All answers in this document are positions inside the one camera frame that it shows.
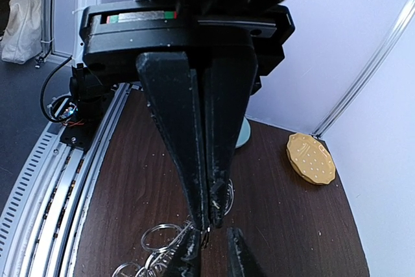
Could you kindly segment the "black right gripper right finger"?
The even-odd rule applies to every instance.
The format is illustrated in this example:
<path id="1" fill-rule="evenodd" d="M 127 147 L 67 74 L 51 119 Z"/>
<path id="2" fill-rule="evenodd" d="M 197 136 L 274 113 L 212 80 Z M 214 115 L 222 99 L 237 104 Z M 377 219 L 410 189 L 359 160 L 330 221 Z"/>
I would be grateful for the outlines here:
<path id="1" fill-rule="evenodd" d="M 246 244 L 241 230 L 231 227 L 227 229 L 226 235 L 228 240 L 227 276 L 266 276 Z"/>

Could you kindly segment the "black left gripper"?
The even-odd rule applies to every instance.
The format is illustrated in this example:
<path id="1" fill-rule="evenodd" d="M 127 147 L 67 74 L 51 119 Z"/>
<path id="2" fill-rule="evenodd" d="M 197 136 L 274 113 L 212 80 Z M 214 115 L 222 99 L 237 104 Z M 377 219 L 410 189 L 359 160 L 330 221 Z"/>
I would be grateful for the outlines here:
<path id="1" fill-rule="evenodd" d="M 294 31 L 291 13 L 282 5 L 258 16 L 185 16 L 154 3 L 105 3 L 83 11 L 84 64 L 103 85 L 140 78 L 198 230 L 205 230 L 209 220 L 215 228 L 223 224 L 231 163 L 251 91 L 257 92 L 261 77 L 282 62 L 283 44 Z M 227 45 L 251 45 L 256 56 L 217 55 L 205 72 L 205 162 L 197 72 L 189 61 L 206 63 L 212 48 Z"/>

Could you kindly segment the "metal disc with key rings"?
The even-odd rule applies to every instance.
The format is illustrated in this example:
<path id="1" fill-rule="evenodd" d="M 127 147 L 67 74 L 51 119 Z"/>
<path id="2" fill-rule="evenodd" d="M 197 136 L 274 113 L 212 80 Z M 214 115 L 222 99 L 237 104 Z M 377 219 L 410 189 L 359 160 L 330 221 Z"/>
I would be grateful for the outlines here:
<path id="1" fill-rule="evenodd" d="M 150 253 L 144 265 L 140 265 L 136 261 L 120 264 L 113 271 L 112 276 L 162 276 L 185 234 L 193 229 L 194 226 L 189 219 L 186 219 L 182 226 L 173 223 L 161 223 L 153 226 L 141 236 L 140 240 L 142 249 Z M 161 230 L 174 230 L 175 235 L 168 238 L 167 243 L 161 247 L 150 247 L 145 242 L 147 237 Z"/>

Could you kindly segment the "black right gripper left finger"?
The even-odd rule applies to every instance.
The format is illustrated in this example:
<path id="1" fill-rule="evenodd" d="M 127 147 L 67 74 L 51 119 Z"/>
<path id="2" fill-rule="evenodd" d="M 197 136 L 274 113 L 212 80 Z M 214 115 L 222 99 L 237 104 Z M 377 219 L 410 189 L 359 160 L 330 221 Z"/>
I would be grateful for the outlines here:
<path id="1" fill-rule="evenodd" d="M 197 276 L 201 274 L 201 232 L 185 233 L 168 264 L 168 276 Z"/>

